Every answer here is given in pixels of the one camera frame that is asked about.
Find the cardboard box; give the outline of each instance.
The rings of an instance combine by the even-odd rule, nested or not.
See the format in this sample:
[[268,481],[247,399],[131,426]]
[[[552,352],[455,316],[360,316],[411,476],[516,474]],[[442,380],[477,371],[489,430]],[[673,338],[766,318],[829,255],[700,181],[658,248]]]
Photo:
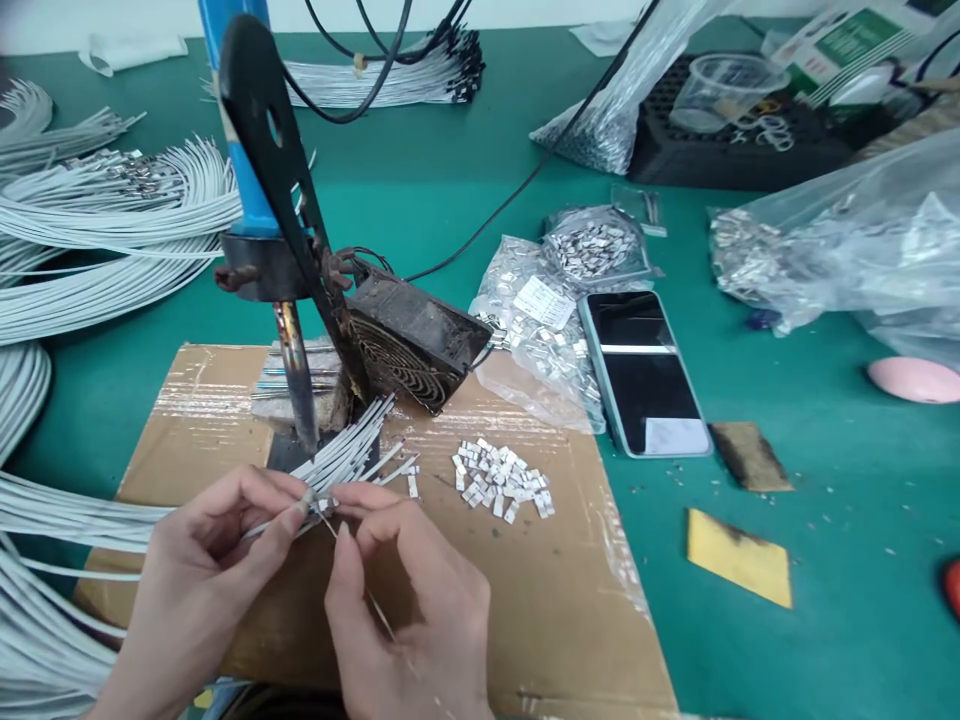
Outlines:
[[[178,505],[238,463],[263,464],[271,432],[250,417],[249,390],[266,348],[185,345],[157,398],[117,494],[126,502]],[[512,359],[495,353],[490,363]],[[676,699],[619,514],[592,436],[544,425],[471,377],[442,415],[403,405],[382,444],[407,438],[421,453],[419,490],[427,514],[490,580],[488,677],[494,712],[564,720],[657,718]],[[557,514],[541,520],[524,503],[508,525],[454,488],[450,456],[461,440],[509,445],[550,478]],[[403,477],[393,482],[406,493]],[[333,538],[318,528],[290,557],[244,619],[223,674],[262,682],[337,687],[323,596]],[[138,570],[139,556],[104,550],[90,570]],[[371,592],[393,627],[412,618],[402,568],[380,553]],[[82,580],[78,601],[126,626],[135,588]]]

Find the red object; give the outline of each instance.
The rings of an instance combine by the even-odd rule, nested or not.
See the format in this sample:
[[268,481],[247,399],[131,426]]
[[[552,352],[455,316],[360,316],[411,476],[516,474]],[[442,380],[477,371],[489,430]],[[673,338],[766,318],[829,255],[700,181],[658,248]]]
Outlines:
[[953,614],[960,620],[960,560],[954,560],[943,576],[943,592]]

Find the cooling fan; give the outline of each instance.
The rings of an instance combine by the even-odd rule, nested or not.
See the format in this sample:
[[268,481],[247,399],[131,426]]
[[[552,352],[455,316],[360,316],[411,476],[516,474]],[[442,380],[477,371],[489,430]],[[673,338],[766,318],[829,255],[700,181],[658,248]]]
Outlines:
[[466,379],[490,329],[476,318],[363,261],[357,291],[346,298],[345,328],[360,348],[371,382],[399,386],[433,413]]

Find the black tray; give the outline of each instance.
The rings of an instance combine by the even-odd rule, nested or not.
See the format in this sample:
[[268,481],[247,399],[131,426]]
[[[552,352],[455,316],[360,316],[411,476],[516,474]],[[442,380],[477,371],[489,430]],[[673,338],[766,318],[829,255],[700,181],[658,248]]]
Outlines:
[[785,152],[758,145],[757,130],[743,131],[748,141],[732,145],[737,132],[732,125],[713,135],[673,125],[670,111],[696,57],[681,55],[641,107],[628,179],[651,185],[776,192],[836,170],[853,154],[830,134],[816,112],[787,93],[771,96],[782,105],[776,114],[790,124],[793,133],[794,146]]

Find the workbench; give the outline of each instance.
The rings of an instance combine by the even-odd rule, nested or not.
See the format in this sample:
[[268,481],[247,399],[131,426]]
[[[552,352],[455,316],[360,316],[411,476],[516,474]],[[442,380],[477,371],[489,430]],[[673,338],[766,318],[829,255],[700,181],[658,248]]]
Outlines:
[[[693,51],[742,49],[757,37],[725,18]],[[351,44],[358,41],[351,38]],[[400,275],[446,257],[526,177],[541,149],[527,139],[583,97],[605,66],[564,29],[485,31],[488,67],[470,107],[374,110],[347,127],[297,111],[334,247],[386,254]],[[338,61],[316,35],[280,39],[281,54]],[[193,133],[221,140],[200,41],[190,55],[106,79],[73,55],[13,58],[73,123],[111,105],[148,111],[118,146],[145,153]],[[454,305],[472,299],[501,233],[535,238],[566,204],[607,200],[611,178],[563,160],[541,176],[452,266],[418,284]],[[658,188],[670,236],[650,255],[673,331],[708,421],[759,423],[797,492],[738,489],[715,457],[634,461],[597,438],[640,570],[681,709],[753,720],[955,717],[960,628],[939,589],[960,550],[960,407],[885,396],[862,373],[890,354],[834,314],[786,339],[744,326],[748,308],[714,286],[711,206],[743,193]],[[304,309],[305,333],[320,333]],[[189,287],[114,322],[44,344],[55,379],[40,421],[10,469],[51,486],[112,497],[167,368],[183,342],[269,343],[269,307]],[[775,606],[685,559],[686,508],[786,547],[795,609]],[[28,544],[79,564],[85,550]]]

